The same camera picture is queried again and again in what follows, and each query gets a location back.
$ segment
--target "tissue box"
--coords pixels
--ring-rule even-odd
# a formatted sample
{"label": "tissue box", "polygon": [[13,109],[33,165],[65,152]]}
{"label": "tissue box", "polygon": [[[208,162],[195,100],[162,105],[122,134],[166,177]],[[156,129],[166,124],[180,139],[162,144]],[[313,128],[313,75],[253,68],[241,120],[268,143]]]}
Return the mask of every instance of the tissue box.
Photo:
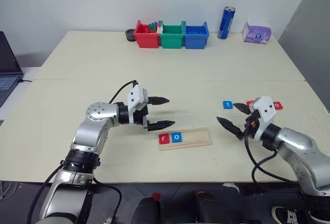
{"label": "tissue box", "polygon": [[266,44],[272,34],[269,24],[265,21],[248,20],[243,35],[244,42],[254,42]]}

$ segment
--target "green bin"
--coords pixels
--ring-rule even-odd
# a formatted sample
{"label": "green bin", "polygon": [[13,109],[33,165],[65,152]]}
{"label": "green bin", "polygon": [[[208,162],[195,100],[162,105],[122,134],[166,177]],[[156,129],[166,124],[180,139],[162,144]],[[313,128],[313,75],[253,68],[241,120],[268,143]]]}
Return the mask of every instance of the green bin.
{"label": "green bin", "polygon": [[182,21],[181,25],[164,25],[163,21],[159,21],[159,25],[162,47],[164,49],[181,49],[185,35],[184,22]]}

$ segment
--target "blue bin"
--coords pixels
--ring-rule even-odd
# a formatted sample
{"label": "blue bin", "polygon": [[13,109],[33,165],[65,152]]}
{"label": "blue bin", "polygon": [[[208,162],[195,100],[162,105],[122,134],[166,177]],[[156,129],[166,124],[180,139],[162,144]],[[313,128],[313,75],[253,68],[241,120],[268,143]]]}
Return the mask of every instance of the blue bin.
{"label": "blue bin", "polygon": [[202,26],[186,26],[184,21],[184,31],[184,46],[186,46],[186,49],[204,49],[207,38],[210,36],[206,22]]}

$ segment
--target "laptop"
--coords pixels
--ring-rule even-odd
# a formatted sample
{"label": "laptop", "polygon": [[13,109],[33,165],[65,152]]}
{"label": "laptop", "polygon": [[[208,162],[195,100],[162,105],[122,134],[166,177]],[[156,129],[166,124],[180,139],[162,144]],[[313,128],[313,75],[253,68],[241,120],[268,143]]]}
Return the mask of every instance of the laptop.
{"label": "laptop", "polygon": [[3,31],[0,31],[0,107],[22,79],[23,72]]}

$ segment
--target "white table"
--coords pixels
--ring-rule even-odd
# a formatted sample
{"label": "white table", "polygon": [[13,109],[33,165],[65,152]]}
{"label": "white table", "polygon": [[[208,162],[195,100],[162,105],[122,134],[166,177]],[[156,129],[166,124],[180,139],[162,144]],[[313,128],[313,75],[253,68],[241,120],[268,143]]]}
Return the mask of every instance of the white table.
{"label": "white table", "polygon": [[[34,81],[7,120],[0,126],[2,155],[0,179],[42,182],[64,159],[72,138],[93,102],[107,102],[125,83],[121,81]],[[150,106],[151,121],[174,120],[167,131],[207,127],[213,144],[205,147],[158,151],[158,134],[141,126],[121,125],[110,130],[96,169],[102,182],[247,182],[253,164],[239,142],[216,120],[231,119],[243,128],[246,116],[236,109],[224,110],[223,100],[245,102],[261,95],[281,101],[275,124],[312,136],[325,154],[330,154],[330,115],[304,81],[293,82],[167,82],[141,81],[150,96],[171,100]],[[116,99],[126,102],[125,88]],[[251,141],[257,160],[270,154]],[[265,169],[295,179],[280,157]],[[274,179],[257,174],[261,181]]]}
{"label": "white table", "polygon": [[220,40],[210,34],[204,50],[140,49],[124,32],[70,31],[35,79],[131,81],[303,81],[272,36],[268,44]]}
{"label": "white table", "polygon": [[[40,67],[28,67],[22,68],[24,77],[23,79],[27,81],[32,81],[35,74],[38,72]],[[0,107],[0,120],[5,120],[9,115],[11,110],[14,108],[17,101],[23,95],[23,93],[27,90],[31,82],[22,82],[19,83],[14,90],[11,92],[10,96],[6,99],[3,105]]]}

